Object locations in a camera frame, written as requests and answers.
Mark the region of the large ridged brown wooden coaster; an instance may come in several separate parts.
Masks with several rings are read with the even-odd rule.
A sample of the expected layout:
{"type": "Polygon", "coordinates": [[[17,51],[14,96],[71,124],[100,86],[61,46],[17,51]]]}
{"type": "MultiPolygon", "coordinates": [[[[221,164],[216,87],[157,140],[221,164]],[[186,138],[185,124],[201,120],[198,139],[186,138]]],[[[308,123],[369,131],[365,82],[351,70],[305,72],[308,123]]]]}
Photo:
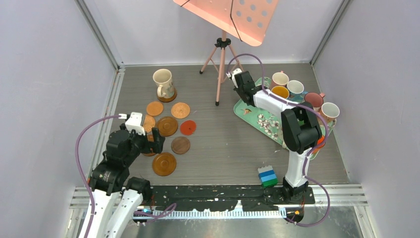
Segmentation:
{"type": "Polygon", "coordinates": [[[162,117],[157,122],[157,128],[161,136],[172,136],[178,130],[178,122],[174,117],[162,117]]]}

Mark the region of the woven rattan coaster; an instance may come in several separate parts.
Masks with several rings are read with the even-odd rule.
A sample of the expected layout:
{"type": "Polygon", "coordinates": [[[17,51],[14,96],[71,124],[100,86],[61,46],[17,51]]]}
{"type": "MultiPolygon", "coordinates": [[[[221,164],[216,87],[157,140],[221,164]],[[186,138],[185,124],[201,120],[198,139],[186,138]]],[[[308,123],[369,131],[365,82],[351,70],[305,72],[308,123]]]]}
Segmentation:
{"type": "Polygon", "coordinates": [[[148,114],[145,115],[145,119],[144,119],[144,123],[143,123],[143,128],[145,130],[146,133],[149,133],[152,131],[152,128],[155,126],[156,124],[156,120],[153,116],[150,116],[148,114]]]}
{"type": "Polygon", "coordinates": [[[177,119],[184,119],[190,114],[190,107],[183,102],[175,103],[171,108],[171,114],[177,119]]]}

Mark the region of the dark walnut coaster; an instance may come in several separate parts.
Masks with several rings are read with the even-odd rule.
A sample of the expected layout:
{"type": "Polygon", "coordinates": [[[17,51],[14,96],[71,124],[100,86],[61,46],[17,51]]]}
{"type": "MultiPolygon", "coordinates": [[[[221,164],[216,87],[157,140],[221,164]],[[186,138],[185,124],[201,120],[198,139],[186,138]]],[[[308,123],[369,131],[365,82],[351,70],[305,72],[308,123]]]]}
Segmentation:
{"type": "Polygon", "coordinates": [[[190,140],[187,137],[179,136],[173,139],[171,149],[175,154],[182,155],[189,151],[191,146],[190,140]]]}

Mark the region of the red round paper coaster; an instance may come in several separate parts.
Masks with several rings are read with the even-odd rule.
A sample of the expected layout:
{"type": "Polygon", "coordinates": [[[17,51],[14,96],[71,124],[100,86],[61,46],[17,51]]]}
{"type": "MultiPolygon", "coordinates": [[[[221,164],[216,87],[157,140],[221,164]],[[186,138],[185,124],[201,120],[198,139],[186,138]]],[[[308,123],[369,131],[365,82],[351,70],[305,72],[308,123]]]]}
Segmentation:
{"type": "Polygon", "coordinates": [[[180,131],[183,135],[190,136],[197,129],[197,125],[193,120],[186,120],[180,126],[180,131]]]}

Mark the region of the light plain wooden coaster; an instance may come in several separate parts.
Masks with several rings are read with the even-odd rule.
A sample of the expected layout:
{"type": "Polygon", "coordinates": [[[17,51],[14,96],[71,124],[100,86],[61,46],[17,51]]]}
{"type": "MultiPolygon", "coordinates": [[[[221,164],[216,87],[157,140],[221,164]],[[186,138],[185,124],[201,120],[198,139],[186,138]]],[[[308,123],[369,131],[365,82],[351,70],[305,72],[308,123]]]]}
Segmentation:
{"type": "Polygon", "coordinates": [[[160,115],[164,110],[164,106],[159,101],[150,102],[146,107],[146,112],[148,115],[156,117],[160,115]]]}

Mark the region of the cream shell pattern mug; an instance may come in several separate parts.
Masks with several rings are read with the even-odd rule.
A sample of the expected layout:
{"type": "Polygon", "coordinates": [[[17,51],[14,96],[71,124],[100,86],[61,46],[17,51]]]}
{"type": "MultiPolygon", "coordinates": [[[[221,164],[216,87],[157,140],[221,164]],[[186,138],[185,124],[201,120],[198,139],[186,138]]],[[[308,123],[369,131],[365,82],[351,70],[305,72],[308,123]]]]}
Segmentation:
{"type": "Polygon", "coordinates": [[[172,73],[168,69],[158,69],[153,73],[153,81],[157,85],[157,96],[170,98],[174,94],[172,73]]]}

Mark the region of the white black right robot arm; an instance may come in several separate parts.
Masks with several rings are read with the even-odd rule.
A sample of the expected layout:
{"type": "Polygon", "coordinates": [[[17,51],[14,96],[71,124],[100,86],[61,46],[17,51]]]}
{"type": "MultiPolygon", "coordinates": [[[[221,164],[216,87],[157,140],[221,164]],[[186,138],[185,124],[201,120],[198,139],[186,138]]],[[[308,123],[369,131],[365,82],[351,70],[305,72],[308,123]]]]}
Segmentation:
{"type": "Polygon", "coordinates": [[[288,170],[281,191],[285,201],[296,203],[308,188],[309,155],[322,136],[317,120],[320,115],[311,103],[298,104],[275,95],[263,84],[256,86],[248,71],[237,68],[228,76],[234,84],[234,91],[247,105],[281,118],[283,141],[289,149],[288,170]]]}

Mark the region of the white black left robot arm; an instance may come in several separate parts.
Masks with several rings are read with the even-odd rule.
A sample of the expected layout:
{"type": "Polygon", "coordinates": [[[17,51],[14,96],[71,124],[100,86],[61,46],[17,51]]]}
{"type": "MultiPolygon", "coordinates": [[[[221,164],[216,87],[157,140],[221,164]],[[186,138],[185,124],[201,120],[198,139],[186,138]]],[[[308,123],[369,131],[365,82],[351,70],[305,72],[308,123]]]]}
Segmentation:
{"type": "Polygon", "coordinates": [[[153,140],[134,130],[113,132],[106,143],[103,160],[93,169],[88,188],[89,210],[80,237],[118,238],[139,205],[152,198],[151,183],[144,178],[129,177],[129,167],[140,154],[159,154],[165,137],[152,129],[153,140]]]}

